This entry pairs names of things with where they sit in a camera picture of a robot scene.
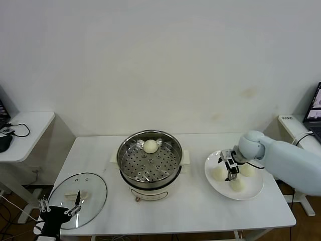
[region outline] white wall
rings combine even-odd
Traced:
[[[76,136],[263,130],[321,80],[321,1],[0,1],[0,85]]]

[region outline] laptop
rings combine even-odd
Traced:
[[[319,82],[310,107],[303,119],[305,127],[321,143],[321,82]]]

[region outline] small white table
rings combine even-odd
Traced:
[[[23,138],[14,137],[9,149],[0,153],[0,163],[18,163],[24,161],[54,117],[55,114],[53,112],[19,112],[13,114],[10,122],[12,124],[26,124],[30,129],[30,134]],[[26,134],[24,126],[12,128],[17,130],[18,135]],[[31,194],[20,185],[14,176],[2,169],[0,169],[0,182],[28,203],[24,210],[27,213],[30,213],[33,208],[38,207],[37,198],[41,193],[41,189],[36,189],[34,193]],[[18,223],[25,223],[27,218],[28,216],[23,213]]]
[[[279,115],[278,120],[286,129],[286,131],[289,133],[289,135],[294,139],[298,137],[300,134],[304,132],[308,132],[308,129],[302,123],[303,118],[304,118],[303,114],[296,114],[296,115],[283,114],[283,115]],[[313,136],[308,136],[302,139],[302,141],[300,141],[298,146],[302,147],[307,151],[313,152],[321,156],[321,144]],[[288,203],[292,202],[292,195],[285,195],[284,197]],[[296,191],[294,195],[294,202],[301,203],[302,207],[304,208],[308,216],[315,216],[315,211],[311,207],[304,193]]]
[[[175,135],[183,149],[190,151],[189,171],[178,176],[176,192],[168,198],[138,203],[119,170],[109,162],[127,137],[78,137],[54,188],[74,174],[91,172],[105,180],[108,196],[97,217],[83,227],[61,230],[61,235],[95,237],[256,229],[246,237],[246,240],[256,240],[273,228],[294,226],[296,220],[290,208],[272,175],[266,171],[262,192],[248,201],[224,197],[208,183],[204,173],[206,158],[215,150],[233,147],[241,135]]]

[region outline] laptop screen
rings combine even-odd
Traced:
[[[304,117],[304,122],[310,121],[321,121],[321,82],[317,86],[309,110]]]

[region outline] table leg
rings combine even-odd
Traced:
[[[245,240],[246,241],[257,240],[258,238],[262,237],[263,235],[270,232],[271,230],[272,228],[254,230],[245,237]]]
[[[38,199],[38,197],[40,196],[41,192],[42,192],[42,189],[41,189],[41,188],[37,188],[37,189],[34,190],[34,192],[32,193],[32,195],[33,195],[36,199]],[[27,214],[30,215],[30,213],[32,212],[32,210],[33,210],[33,209],[36,209],[36,208],[39,208],[38,203],[37,203],[37,205],[34,205],[33,203],[28,203],[28,204],[25,206],[25,208],[24,208],[24,212],[26,212]],[[21,213],[21,215],[20,215],[20,217],[19,217],[19,219],[18,219],[18,223],[26,223],[26,222],[27,222],[29,216],[26,215],[24,212]]]
[[[285,201],[287,203],[292,203],[292,195],[284,195]],[[315,211],[311,207],[309,201],[306,198],[306,195],[304,193],[296,191],[294,194],[294,201],[293,202],[299,202],[301,203],[302,207],[304,208],[306,214],[311,217],[315,216]]]
[[[0,173],[0,182],[28,203],[24,209],[26,213],[30,214],[32,209],[38,208],[38,196],[42,189],[36,189],[34,193],[31,194],[26,188],[20,185],[14,176],[6,171]],[[18,223],[26,223],[27,219],[28,216],[25,213],[22,213]]]
[[[21,197],[27,203],[38,205],[38,200],[8,172],[1,172],[0,182]]]

